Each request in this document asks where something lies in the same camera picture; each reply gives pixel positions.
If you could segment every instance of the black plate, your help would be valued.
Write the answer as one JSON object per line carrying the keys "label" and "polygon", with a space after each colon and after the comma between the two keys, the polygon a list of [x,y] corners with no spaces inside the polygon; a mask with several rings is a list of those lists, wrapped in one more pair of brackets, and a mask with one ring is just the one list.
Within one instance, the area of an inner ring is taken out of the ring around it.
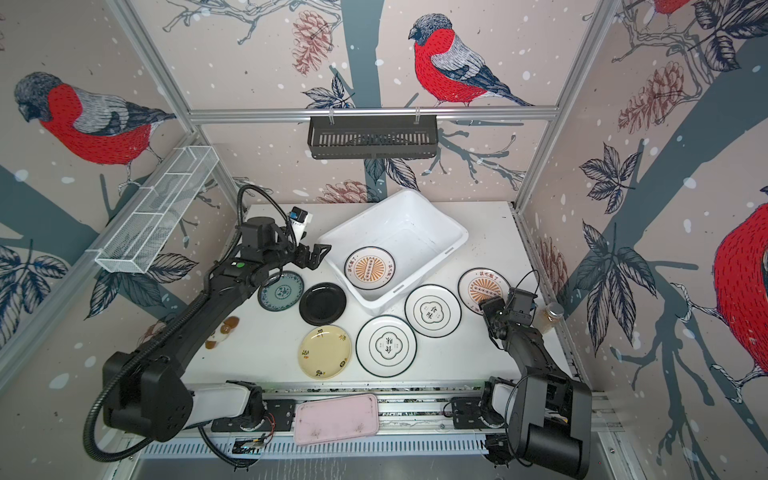
{"label": "black plate", "polygon": [[329,325],[339,319],[346,308],[346,294],[335,283],[312,285],[301,296],[299,313],[310,325]]}

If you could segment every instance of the pink tray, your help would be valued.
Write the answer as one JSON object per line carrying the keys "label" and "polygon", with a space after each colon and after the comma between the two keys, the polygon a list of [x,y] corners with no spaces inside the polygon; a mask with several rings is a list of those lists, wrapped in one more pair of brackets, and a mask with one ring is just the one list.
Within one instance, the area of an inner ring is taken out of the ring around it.
{"label": "pink tray", "polygon": [[379,431],[379,401],[375,395],[366,394],[305,402],[296,409],[294,425],[297,445],[375,435]]}

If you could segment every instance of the blue patterned plate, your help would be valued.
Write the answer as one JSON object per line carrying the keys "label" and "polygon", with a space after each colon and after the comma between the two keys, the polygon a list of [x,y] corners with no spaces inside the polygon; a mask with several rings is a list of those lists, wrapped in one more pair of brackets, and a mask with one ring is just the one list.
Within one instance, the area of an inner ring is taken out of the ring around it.
{"label": "blue patterned plate", "polygon": [[304,280],[298,273],[283,271],[272,285],[259,288],[259,304],[270,312],[282,312],[292,307],[304,292]]}

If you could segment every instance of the white tabletop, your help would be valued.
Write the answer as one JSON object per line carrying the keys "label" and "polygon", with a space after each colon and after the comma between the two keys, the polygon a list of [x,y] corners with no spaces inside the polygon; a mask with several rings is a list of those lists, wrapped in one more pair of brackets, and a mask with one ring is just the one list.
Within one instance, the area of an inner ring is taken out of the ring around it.
{"label": "white tabletop", "polygon": [[[459,277],[471,268],[492,268],[512,286],[531,269],[506,202],[445,202],[434,205],[463,225],[469,231],[469,240],[423,283],[443,285],[456,294]],[[314,215],[303,243],[312,246],[320,235],[371,206],[301,205]],[[293,205],[282,207],[288,212]],[[255,204],[248,210],[247,217],[258,216],[280,218],[266,204]],[[325,263],[314,271],[301,270],[292,264],[286,266],[286,270],[301,275],[305,289],[320,282],[340,284]],[[536,288],[535,275],[528,275],[520,287],[533,291]],[[385,313],[405,319],[403,309],[406,297],[407,294]],[[418,350],[413,364],[405,372],[389,379],[381,379],[365,371],[354,355],[347,367],[328,381],[318,382],[306,376],[299,368],[298,348],[313,327],[301,319],[298,303],[283,312],[272,313],[262,308],[257,295],[253,295],[235,309],[232,315],[240,317],[240,324],[229,338],[214,349],[200,348],[187,367],[183,377],[185,383],[244,380],[271,388],[376,388],[456,386],[463,383],[478,385],[489,376],[520,378],[519,369],[509,354],[491,345],[482,317],[463,304],[462,321],[458,328],[450,335],[438,339],[417,333]],[[333,325],[343,328],[354,339],[370,318],[354,297],[347,293],[346,310]],[[555,362],[564,372],[569,372],[556,332],[550,330],[544,335],[544,341]]]}

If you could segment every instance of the round plate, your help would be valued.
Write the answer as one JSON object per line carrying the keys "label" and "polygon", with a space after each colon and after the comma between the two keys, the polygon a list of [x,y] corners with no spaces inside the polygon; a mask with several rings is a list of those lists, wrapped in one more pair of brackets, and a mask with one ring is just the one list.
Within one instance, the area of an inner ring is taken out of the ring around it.
{"label": "round plate", "polygon": [[335,283],[312,285],[299,302],[299,314],[310,325],[328,325],[338,320],[346,308],[346,294]]}
{"label": "round plate", "polygon": [[338,326],[325,325],[307,333],[299,347],[299,366],[313,379],[337,376],[349,363],[352,340]]}
{"label": "round plate", "polygon": [[440,285],[421,285],[406,300],[406,319],[422,335],[450,335],[462,321],[462,305]]}
{"label": "round plate", "polygon": [[458,296],[471,311],[482,315],[480,303],[494,296],[507,301],[509,282],[489,268],[473,268],[458,279]]}
{"label": "round plate", "polygon": [[371,375],[399,375],[416,357],[416,335],[399,317],[377,316],[360,329],[355,351],[360,365]]}
{"label": "round plate", "polygon": [[344,273],[352,285],[361,290],[376,290],[395,276],[395,260],[378,247],[355,250],[344,263]]}
{"label": "round plate", "polygon": [[301,276],[285,270],[275,283],[259,288],[259,304],[270,312],[282,312],[295,305],[303,292],[304,280]]}

